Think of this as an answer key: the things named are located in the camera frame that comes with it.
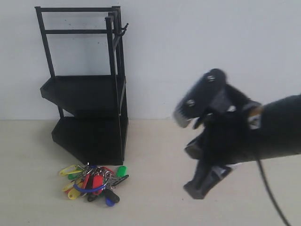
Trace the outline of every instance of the white wall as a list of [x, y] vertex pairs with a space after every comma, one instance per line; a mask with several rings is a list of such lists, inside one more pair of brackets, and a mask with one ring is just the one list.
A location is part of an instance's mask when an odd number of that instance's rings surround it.
[[[214, 67], [263, 103], [301, 93], [301, 1], [10, 0], [0, 8], [0, 119], [58, 118], [39, 91], [49, 71], [38, 5], [121, 6], [124, 24], [130, 23], [124, 51], [132, 119], [169, 117], [194, 81]], [[63, 18], [49, 25], [96, 25], [91, 17]], [[52, 37], [57, 74], [106, 73], [101, 40]]]

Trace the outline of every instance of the screw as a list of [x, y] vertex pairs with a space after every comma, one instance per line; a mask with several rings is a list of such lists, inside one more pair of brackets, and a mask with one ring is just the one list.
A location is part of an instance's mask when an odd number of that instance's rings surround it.
[[193, 107], [196, 104], [194, 100], [188, 100], [186, 103], [188, 104], [189, 107]]
[[207, 79], [209, 80], [209, 82], [212, 82], [212, 81], [215, 80], [215, 77], [214, 77], [213, 75], [209, 75], [209, 76], [207, 77]]

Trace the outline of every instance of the blue cord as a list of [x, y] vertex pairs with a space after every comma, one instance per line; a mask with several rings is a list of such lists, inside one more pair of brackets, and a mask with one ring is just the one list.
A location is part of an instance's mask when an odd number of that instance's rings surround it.
[[77, 184], [74, 184], [73, 187], [82, 193], [92, 193], [92, 192], [97, 192], [97, 191], [105, 188], [105, 185], [101, 185], [101, 186], [93, 188], [93, 189], [82, 189], [82, 188], [78, 187]]

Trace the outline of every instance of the beige floor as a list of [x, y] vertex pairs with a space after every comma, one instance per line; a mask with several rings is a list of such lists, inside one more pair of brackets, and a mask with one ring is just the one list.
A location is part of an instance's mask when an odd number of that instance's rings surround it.
[[[58, 171], [78, 163], [51, 139], [55, 121], [0, 121], [0, 224], [33, 226], [281, 226], [256, 164], [241, 165], [205, 200], [182, 189], [196, 162], [182, 148], [197, 131], [172, 121], [131, 121], [125, 165], [130, 178], [113, 208], [67, 199]], [[264, 161], [292, 225], [301, 225], [301, 156]]]

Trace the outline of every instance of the black shelf panel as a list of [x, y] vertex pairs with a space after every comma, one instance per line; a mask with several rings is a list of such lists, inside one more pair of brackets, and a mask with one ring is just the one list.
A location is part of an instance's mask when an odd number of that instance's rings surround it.
[[122, 123], [122, 144], [116, 140], [116, 120], [108, 118], [63, 117], [52, 131], [52, 138], [83, 164], [122, 165], [124, 150], [120, 145], [125, 147], [127, 123]]
[[[111, 75], [56, 76], [50, 78], [40, 91], [43, 98], [75, 117], [111, 117], [116, 114], [113, 82]], [[117, 76], [120, 108], [125, 92], [125, 82], [124, 77]]]

